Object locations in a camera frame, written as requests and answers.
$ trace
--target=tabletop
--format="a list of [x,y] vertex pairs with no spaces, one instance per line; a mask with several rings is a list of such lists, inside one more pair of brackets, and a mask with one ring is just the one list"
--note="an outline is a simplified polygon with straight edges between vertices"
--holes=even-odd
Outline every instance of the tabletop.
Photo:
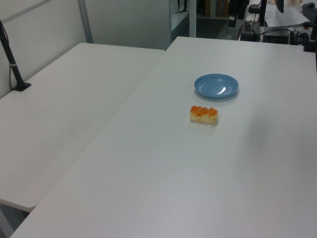
[[82,43],[0,100],[0,203],[31,211],[164,51]]
[[[238,93],[199,96],[208,73]],[[177,38],[12,238],[314,238],[316,102],[298,46]]]

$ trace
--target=plate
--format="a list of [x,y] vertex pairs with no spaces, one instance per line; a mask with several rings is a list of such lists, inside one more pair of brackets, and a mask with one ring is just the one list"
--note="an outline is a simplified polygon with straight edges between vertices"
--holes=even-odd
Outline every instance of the plate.
[[235,94],[239,83],[233,77],[213,73],[199,77],[195,81],[196,92],[208,98],[226,98]]

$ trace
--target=pastry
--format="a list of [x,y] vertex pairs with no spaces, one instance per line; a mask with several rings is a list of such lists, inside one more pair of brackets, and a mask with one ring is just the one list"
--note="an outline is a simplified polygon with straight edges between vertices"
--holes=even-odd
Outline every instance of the pastry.
[[204,123],[215,123],[217,121],[218,111],[214,108],[203,108],[192,106],[190,110],[190,120]]

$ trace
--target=wire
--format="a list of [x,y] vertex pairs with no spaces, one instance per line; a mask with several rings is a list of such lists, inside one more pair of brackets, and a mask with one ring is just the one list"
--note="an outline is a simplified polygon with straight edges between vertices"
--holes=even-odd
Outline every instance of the wire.
[[290,33],[292,33],[292,31],[289,30],[289,29],[283,29],[283,28],[281,28],[281,29],[270,29],[270,30],[267,30],[267,31],[262,32],[262,33],[260,34],[260,36],[261,36],[261,35],[264,35],[264,34],[266,34],[266,33],[271,33],[271,32],[275,32],[275,31],[289,31]]
[[9,85],[10,85],[10,89],[12,91],[13,89],[12,89],[12,86],[11,86],[11,66],[10,65],[9,65]]
[[253,19],[253,24],[252,24],[252,31],[253,31],[254,22],[256,21],[256,17],[257,17],[257,13],[254,14],[254,19]]
[[[8,45],[9,45],[9,37],[8,37],[8,34],[6,33],[6,30],[0,20],[0,27],[3,29],[4,31],[4,34],[5,34],[5,37],[6,37],[6,41],[8,42]],[[12,91],[12,85],[11,85],[11,65],[9,65],[9,85],[10,85],[10,89]]]
[[247,16],[246,16],[246,19],[245,19],[245,21],[247,21],[247,18],[248,18],[248,16],[250,15],[251,13],[249,13]]
[[238,35],[237,35],[237,40],[239,39],[240,37],[240,34],[241,34],[241,31],[242,31],[242,27],[243,27],[244,24],[242,24],[242,26],[240,27],[239,31],[238,31]]
[[301,35],[302,33],[301,32],[299,32],[298,30],[296,30],[296,29],[294,29],[293,30],[293,33],[298,33],[299,35]]

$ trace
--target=black cable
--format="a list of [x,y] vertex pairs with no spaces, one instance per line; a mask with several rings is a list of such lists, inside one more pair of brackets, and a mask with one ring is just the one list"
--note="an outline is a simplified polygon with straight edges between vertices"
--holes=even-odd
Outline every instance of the black cable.
[[281,28],[281,29],[270,29],[270,30],[267,30],[267,31],[262,32],[262,33],[260,34],[260,36],[261,36],[261,35],[264,35],[264,34],[266,34],[266,33],[271,33],[271,32],[275,32],[275,31],[289,31],[290,33],[292,33],[292,31],[289,30],[289,29],[283,29],[283,28]]
[[253,24],[252,24],[252,31],[253,31],[254,22],[256,21],[256,17],[257,17],[257,13],[254,14],[254,19],[253,19]]
[[244,24],[242,24],[242,26],[240,27],[240,29],[239,29],[239,31],[238,31],[237,39],[239,39],[239,37],[240,37],[240,34],[241,34],[241,31],[242,31],[243,25],[244,25]]
[[9,65],[9,85],[10,85],[10,89],[12,91],[13,89],[12,89],[12,86],[11,86],[11,66],[10,65]]
[[184,0],[184,9],[182,11],[179,10],[179,6],[180,6],[180,0],[177,0],[178,3],[178,12],[176,13],[183,13],[183,12],[187,12],[187,0]]
[[301,35],[302,33],[301,32],[299,32],[298,30],[296,30],[296,29],[294,29],[293,30],[293,33],[298,33],[299,35]]
[[[9,37],[8,37],[8,34],[6,33],[6,30],[5,30],[5,28],[4,28],[4,26],[3,26],[2,22],[1,22],[1,20],[0,20],[0,26],[1,26],[1,28],[3,29],[3,31],[4,31],[6,40],[8,41],[8,45],[9,45]],[[11,85],[11,66],[10,66],[10,65],[9,65],[9,85],[10,85],[10,89],[11,89],[11,91],[12,91],[12,85]]]

